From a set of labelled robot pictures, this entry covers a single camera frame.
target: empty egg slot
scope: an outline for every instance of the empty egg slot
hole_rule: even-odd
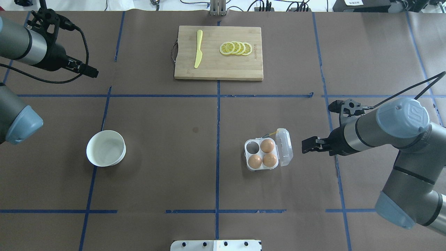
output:
[[[250,154],[256,154],[259,152],[260,146],[257,142],[250,142],[246,145],[246,151]]]

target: plastic egg container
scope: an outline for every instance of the plastic egg container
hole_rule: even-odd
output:
[[[277,129],[276,141],[272,138],[255,138],[245,142],[244,154],[246,166],[251,171],[271,170],[286,166],[293,158],[293,149],[289,132]]]

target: lemon slice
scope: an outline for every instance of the lemon slice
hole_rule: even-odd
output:
[[[229,55],[235,50],[235,45],[231,42],[226,42],[220,45],[220,53],[223,55]]]
[[[240,55],[242,51],[244,51],[243,44],[239,41],[231,41],[235,45],[235,50],[232,53],[233,55]]]
[[[231,54],[236,54],[237,52],[240,51],[240,48],[241,48],[240,42],[238,42],[238,41],[231,41],[231,43],[233,43],[234,46],[235,46],[235,49],[234,49],[234,51]]]
[[[248,56],[252,52],[252,46],[250,43],[243,43],[245,46],[245,51],[242,53],[243,56]]]
[[[241,55],[241,54],[243,54],[244,52],[245,52],[245,50],[246,50],[246,46],[245,46],[245,43],[243,43],[243,42],[239,42],[240,43],[240,50],[239,50],[239,52],[237,52],[236,53],[236,55]]]

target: cutting board handle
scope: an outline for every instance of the cutting board handle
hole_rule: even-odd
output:
[[[177,62],[177,57],[175,56],[175,58],[173,58],[173,53],[174,53],[175,46],[177,47],[177,56],[178,56],[178,39],[173,44],[172,52],[170,53],[170,57],[172,58],[172,61],[173,61],[174,64],[176,64],[176,62]]]

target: yellow knife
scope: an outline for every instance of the yellow knife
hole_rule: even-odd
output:
[[[203,53],[201,52],[201,39],[203,38],[203,31],[197,30],[197,55],[195,56],[195,65],[194,68],[197,69],[201,63],[201,58]]]

